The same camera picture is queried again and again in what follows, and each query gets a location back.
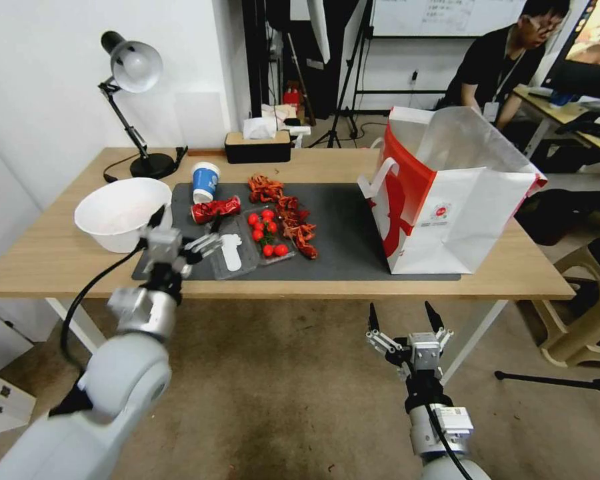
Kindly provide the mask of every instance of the chair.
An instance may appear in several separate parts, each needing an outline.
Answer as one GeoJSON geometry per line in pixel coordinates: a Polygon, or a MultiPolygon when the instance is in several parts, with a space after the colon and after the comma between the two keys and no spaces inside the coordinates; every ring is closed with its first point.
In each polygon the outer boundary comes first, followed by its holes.
{"type": "Polygon", "coordinates": [[[576,266],[588,270],[598,284],[599,298],[594,306],[567,326],[550,302],[533,302],[547,328],[547,340],[540,345],[540,350],[547,360],[561,367],[600,361],[600,239],[555,263],[560,273],[576,266]]]}

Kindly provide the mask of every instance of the tissue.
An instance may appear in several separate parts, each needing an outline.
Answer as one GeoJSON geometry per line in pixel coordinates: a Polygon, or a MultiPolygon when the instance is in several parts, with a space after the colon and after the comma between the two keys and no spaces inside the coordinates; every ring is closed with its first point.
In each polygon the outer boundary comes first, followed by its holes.
{"type": "Polygon", "coordinates": [[[275,123],[274,117],[246,119],[242,128],[242,136],[246,139],[275,138],[275,123]]]}

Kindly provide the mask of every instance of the paper bag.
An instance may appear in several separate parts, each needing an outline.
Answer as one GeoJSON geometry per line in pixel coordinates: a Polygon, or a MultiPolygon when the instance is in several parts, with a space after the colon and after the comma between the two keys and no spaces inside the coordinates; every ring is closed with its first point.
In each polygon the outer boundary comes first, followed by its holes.
{"type": "Polygon", "coordinates": [[[394,107],[370,184],[392,273],[474,273],[544,175],[468,107],[394,107]]]}

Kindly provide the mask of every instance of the tissue box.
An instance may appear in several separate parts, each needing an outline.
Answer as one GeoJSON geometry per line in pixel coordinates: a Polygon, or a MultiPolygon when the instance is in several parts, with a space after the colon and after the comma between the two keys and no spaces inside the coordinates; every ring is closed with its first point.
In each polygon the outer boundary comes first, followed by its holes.
{"type": "Polygon", "coordinates": [[[269,163],[291,160],[289,132],[280,130],[272,139],[245,139],[242,132],[229,132],[225,138],[229,163],[269,163]]]}

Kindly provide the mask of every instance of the person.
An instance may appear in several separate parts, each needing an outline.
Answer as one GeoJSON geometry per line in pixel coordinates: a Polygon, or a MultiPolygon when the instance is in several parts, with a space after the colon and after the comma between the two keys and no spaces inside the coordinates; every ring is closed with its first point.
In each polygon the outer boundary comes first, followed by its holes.
{"type": "Polygon", "coordinates": [[[511,91],[530,82],[568,12],[569,0],[527,0],[516,23],[473,42],[438,108],[472,107],[502,130],[521,103],[511,91]]]}

